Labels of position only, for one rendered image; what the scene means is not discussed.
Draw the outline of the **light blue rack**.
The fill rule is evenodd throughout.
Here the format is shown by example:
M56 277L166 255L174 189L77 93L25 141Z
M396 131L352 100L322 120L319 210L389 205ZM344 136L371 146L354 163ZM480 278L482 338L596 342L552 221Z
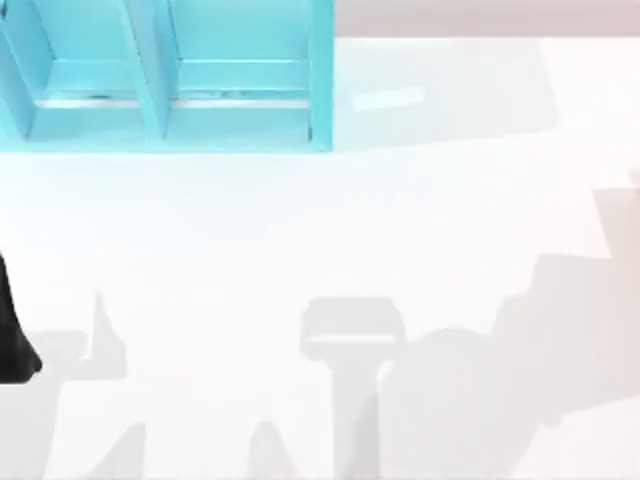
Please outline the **light blue rack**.
M335 0L0 0L0 153L329 152Z

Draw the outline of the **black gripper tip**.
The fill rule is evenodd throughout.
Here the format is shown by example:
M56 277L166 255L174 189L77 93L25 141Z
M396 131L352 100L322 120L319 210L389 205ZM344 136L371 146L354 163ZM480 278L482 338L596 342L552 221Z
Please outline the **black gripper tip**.
M25 335L15 311L4 257L0 254L0 384L24 384L43 362Z

